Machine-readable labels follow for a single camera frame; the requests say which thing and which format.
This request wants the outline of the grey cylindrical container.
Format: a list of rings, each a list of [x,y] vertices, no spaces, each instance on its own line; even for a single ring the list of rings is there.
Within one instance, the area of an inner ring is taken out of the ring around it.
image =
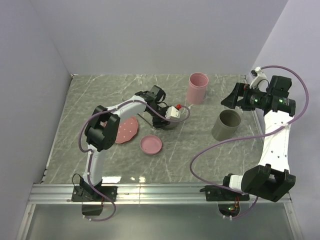
[[[230,109],[223,110],[217,117],[211,134],[217,141],[231,139],[241,124],[240,115]]]

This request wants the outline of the pink round lid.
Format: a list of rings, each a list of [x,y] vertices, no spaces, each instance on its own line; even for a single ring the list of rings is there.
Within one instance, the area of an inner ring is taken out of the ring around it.
[[[147,155],[155,155],[162,149],[161,139],[155,135],[146,135],[140,140],[140,148]]]

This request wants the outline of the pink polka dot plate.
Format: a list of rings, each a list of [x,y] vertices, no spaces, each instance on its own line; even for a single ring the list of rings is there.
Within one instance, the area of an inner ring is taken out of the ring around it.
[[[139,129],[139,123],[135,116],[132,116],[124,120],[118,128],[115,143],[123,144],[130,141],[137,133]]]

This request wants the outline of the pink cylindrical container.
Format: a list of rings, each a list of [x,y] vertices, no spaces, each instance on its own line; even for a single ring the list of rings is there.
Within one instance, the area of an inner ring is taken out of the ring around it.
[[[196,72],[190,75],[186,99],[190,104],[199,105],[203,102],[209,79],[206,74]]]

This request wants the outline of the grey round lid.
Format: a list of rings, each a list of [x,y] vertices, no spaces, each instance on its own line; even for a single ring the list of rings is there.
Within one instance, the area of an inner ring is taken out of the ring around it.
[[[163,130],[172,130],[176,128],[179,125],[179,123],[176,122],[169,122],[167,125],[165,125],[162,129]]]

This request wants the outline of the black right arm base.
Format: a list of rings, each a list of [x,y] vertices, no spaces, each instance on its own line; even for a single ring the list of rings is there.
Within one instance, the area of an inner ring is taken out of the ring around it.
[[[218,202],[218,210],[222,216],[230,219],[237,217],[240,214],[241,201],[249,201],[248,194],[240,194],[234,191],[223,189],[213,185],[206,185],[199,190],[200,193],[205,194],[207,202]]]

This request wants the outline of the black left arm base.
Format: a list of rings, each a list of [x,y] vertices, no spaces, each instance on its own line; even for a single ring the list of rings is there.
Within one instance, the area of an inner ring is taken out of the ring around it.
[[[98,186],[97,190],[113,202],[116,201],[118,191],[117,186]],[[110,200],[106,199],[104,196],[98,194],[85,183],[84,186],[76,185],[73,188],[71,201],[74,203],[82,203],[81,212],[83,215],[99,216],[103,211],[103,204],[110,202]]]

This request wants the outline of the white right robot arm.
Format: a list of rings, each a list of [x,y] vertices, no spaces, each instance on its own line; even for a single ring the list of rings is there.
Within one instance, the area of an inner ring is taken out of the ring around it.
[[[230,173],[224,177],[220,188],[224,199],[232,200],[241,191],[277,202],[295,185],[296,177],[290,174],[288,162],[291,128],[288,122],[296,111],[296,102],[288,98],[291,86],[290,79],[275,78],[263,92],[238,82],[231,94],[221,101],[230,109],[263,110],[266,135],[258,165],[243,175]]]

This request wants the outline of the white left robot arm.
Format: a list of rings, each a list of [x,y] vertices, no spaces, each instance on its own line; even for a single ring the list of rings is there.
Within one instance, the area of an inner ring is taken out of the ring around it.
[[[79,148],[83,153],[88,153],[83,176],[79,186],[83,195],[89,201],[96,201],[102,192],[102,167],[105,155],[116,142],[120,124],[131,117],[147,112],[152,117],[152,126],[156,129],[166,129],[182,121],[180,105],[161,106],[166,98],[166,93],[154,85],[151,90],[139,91],[128,100],[110,107],[98,105],[91,117],[80,132],[86,137],[87,150],[83,149],[81,142]]]

